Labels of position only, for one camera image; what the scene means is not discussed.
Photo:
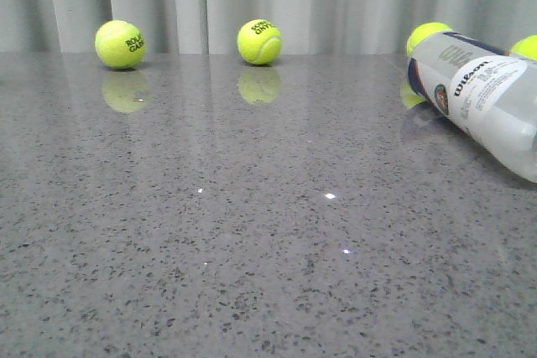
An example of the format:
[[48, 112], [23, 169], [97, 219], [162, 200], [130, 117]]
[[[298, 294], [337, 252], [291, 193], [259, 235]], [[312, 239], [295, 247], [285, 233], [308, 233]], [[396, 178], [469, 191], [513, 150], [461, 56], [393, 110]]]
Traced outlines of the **clear Wilson tennis ball can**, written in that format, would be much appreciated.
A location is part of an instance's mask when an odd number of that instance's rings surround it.
[[507, 169], [536, 180], [536, 62], [455, 32], [420, 41], [408, 81]]

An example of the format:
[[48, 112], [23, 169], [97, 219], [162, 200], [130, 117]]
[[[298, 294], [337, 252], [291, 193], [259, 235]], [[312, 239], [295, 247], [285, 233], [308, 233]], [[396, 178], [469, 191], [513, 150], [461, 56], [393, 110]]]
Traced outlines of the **yellow tennis ball centre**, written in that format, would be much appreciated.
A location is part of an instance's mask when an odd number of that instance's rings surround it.
[[252, 65], [268, 65], [275, 61], [283, 45], [280, 30], [266, 19], [245, 23], [237, 34], [237, 48], [242, 58]]

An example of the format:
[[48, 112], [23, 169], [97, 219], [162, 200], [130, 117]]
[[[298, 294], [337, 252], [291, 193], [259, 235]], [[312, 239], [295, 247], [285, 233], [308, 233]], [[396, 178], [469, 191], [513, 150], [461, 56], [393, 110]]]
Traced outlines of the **yellow tennis ball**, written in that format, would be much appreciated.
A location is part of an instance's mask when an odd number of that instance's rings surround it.
[[411, 56], [415, 48], [425, 39], [433, 34], [450, 32], [453, 28], [447, 23], [428, 22], [417, 26], [406, 41], [405, 51], [407, 56]]
[[252, 65], [268, 65], [275, 61], [283, 45], [280, 30], [266, 19], [245, 23], [237, 34], [237, 48], [242, 58]]
[[530, 60], [537, 60], [537, 35], [532, 34], [517, 41], [509, 51], [512, 56], [521, 56]]
[[123, 20], [111, 20], [97, 30], [95, 49], [102, 63], [119, 70], [140, 64], [146, 50], [140, 29]]

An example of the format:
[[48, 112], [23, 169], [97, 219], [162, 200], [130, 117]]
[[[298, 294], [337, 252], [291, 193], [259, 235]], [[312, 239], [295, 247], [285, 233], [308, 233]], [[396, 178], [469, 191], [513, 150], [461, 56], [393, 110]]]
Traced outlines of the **yellow tennis ball far left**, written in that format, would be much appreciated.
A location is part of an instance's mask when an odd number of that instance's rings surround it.
[[102, 63], [119, 70], [140, 64], [146, 50], [140, 29], [123, 20], [111, 20], [97, 30], [95, 49]]

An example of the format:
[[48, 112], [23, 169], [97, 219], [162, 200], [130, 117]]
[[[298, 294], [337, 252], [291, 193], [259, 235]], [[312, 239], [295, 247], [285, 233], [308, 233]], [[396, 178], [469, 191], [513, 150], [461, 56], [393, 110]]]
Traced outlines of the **yellow tennis ball far right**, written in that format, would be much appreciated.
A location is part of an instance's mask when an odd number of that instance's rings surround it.
[[537, 35], [532, 34], [517, 41], [509, 51], [512, 56], [521, 56], [530, 60], [537, 60]]

